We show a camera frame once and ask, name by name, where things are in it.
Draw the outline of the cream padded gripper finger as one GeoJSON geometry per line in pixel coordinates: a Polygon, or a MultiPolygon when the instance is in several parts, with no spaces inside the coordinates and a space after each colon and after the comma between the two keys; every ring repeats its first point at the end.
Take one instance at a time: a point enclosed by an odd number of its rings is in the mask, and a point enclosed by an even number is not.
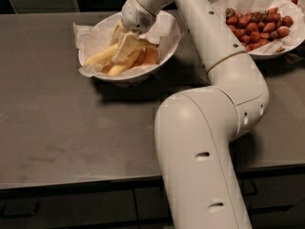
{"type": "Polygon", "coordinates": [[[122,63],[135,50],[139,44],[139,36],[132,32],[125,32],[120,41],[114,46],[114,53],[112,55],[113,63],[122,63]]]}

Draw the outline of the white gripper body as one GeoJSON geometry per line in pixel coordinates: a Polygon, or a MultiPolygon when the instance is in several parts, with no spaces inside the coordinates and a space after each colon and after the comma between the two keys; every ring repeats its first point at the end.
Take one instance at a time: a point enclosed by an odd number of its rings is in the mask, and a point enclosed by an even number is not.
{"type": "Polygon", "coordinates": [[[138,34],[148,32],[156,17],[144,9],[137,0],[127,0],[122,7],[121,22],[128,31],[138,34]]]}

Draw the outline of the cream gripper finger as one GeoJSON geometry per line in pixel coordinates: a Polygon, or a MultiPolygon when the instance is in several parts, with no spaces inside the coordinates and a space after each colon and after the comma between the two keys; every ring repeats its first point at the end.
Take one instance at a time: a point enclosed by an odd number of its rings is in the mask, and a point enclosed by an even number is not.
{"type": "Polygon", "coordinates": [[[121,37],[124,35],[125,33],[125,28],[124,25],[122,24],[121,21],[118,21],[112,31],[110,40],[109,40],[109,45],[113,45],[116,44],[120,41],[121,37]]]}

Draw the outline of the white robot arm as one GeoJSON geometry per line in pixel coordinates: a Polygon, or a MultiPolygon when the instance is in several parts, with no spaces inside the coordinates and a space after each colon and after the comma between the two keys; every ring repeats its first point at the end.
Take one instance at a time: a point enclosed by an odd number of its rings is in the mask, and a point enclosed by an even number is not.
{"type": "Polygon", "coordinates": [[[175,229],[253,229],[229,144],[260,121],[269,102],[264,77],[209,0],[127,0],[125,31],[147,32],[175,3],[210,82],[159,107],[156,153],[175,229]]]}

